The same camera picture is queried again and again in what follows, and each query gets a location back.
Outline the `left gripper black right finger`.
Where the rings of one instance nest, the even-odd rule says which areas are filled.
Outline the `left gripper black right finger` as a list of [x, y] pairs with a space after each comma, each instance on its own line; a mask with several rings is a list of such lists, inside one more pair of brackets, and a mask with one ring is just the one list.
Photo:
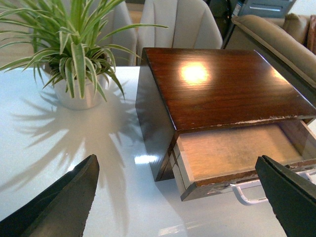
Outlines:
[[255, 169], [273, 212], [288, 237], [316, 235], [316, 186], [272, 158], [258, 157]]

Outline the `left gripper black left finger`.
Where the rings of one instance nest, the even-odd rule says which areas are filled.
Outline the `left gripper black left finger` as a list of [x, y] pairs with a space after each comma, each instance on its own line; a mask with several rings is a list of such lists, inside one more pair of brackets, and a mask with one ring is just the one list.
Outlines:
[[0, 222], [2, 237], [81, 237], [95, 198], [99, 162], [90, 155]]

